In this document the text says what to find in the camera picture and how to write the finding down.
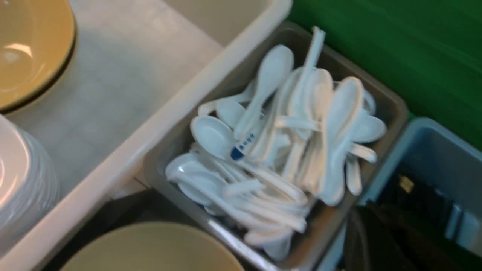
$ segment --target beige bowl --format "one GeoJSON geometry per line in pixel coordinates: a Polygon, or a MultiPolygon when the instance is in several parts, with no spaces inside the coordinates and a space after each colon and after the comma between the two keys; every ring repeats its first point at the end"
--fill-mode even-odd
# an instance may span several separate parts
{"type": "Polygon", "coordinates": [[[193,227],[151,222],[121,228],[85,246],[62,271],[242,271],[236,258],[193,227]]]}
{"type": "Polygon", "coordinates": [[[0,110],[44,89],[66,61],[74,33],[67,0],[0,1],[0,110]]]}

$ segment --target blue label on spoon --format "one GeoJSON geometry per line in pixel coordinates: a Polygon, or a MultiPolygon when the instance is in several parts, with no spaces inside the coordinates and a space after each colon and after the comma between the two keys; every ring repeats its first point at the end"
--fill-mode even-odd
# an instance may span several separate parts
{"type": "Polygon", "coordinates": [[[241,144],[233,148],[231,151],[231,158],[235,161],[242,159],[244,157],[244,149],[248,144],[252,143],[253,140],[254,135],[251,133],[243,142],[241,142],[241,144]]]}
{"type": "Polygon", "coordinates": [[[241,160],[244,157],[244,154],[237,148],[234,147],[231,151],[231,158],[235,161],[241,160]]]}

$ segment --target green panel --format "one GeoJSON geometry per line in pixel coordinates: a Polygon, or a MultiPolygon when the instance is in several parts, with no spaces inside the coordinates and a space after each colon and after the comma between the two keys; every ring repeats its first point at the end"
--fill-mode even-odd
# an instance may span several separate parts
{"type": "Polygon", "coordinates": [[[482,149],[482,0],[294,0],[289,19],[482,149]]]}

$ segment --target stack of white plates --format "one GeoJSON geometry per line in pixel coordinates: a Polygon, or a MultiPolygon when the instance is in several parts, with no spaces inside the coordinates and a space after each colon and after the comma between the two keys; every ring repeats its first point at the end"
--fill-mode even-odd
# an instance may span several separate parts
{"type": "Polygon", "coordinates": [[[0,115],[0,257],[59,201],[54,164],[31,135],[0,115]]]}

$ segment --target white plastic tray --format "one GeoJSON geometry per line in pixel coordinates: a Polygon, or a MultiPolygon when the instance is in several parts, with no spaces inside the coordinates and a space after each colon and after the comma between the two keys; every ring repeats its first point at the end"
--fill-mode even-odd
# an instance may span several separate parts
{"type": "Polygon", "coordinates": [[[46,146],[66,196],[0,260],[0,270],[39,269],[48,262],[291,4],[72,0],[79,51],[71,71],[59,89],[9,117],[46,146]]]}

